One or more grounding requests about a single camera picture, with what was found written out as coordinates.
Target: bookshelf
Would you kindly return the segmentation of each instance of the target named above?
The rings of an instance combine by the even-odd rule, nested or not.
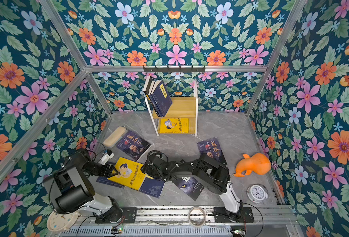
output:
[[[160,134],[160,119],[167,118],[188,118],[189,133],[197,135],[198,126],[198,88],[194,88],[194,97],[171,97],[172,105],[169,108],[165,117],[158,117],[153,108],[150,107],[148,99],[145,98],[146,106],[151,117],[153,126],[156,130],[156,135]]]

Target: wooden shelf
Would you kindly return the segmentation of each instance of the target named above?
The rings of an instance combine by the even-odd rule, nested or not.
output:
[[[154,119],[162,118],[189,118],[189,126],[191,126],[190,118],[194,118],[194,130],[195,130],[195,117],[196,117],[196,98],[195,97],[171,97],[173,104],[169,108],[165,117],[158,117],[156,112],[153,112]]]
[[[172,135],[168,133],[160,133],[160,118],[158,120],[157,131],[159,134]],[[196,118],[195,117],[189,118],[189,132],[187,134],[196,134]]]

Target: alarm clock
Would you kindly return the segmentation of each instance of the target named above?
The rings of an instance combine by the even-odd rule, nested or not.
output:
[[[264,185],[254,184],[248,188],[247,196],[254,203],[262,202],[268,198],[267,188]]]
[[[79,212],[72,212],[64,215],[52,212],[47,220],[47,228],[52,232],[69,230],[76,222],[78,216],[80,216]]]

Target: stack of books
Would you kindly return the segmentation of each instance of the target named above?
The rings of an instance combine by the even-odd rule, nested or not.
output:
[[[143,92],[146,94],[157,116],[165,117],[172,105],[165,83],[162,80],[154,81],[152,78],[149,78],[144,84]]]

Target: beige clock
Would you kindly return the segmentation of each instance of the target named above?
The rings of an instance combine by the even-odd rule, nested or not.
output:
[[[62,232],[69,230],[71,226],[76,222],[79,215],[79,212],[72,212],[65,215],[52,212],[47,220],[48,230],[52,232]]]

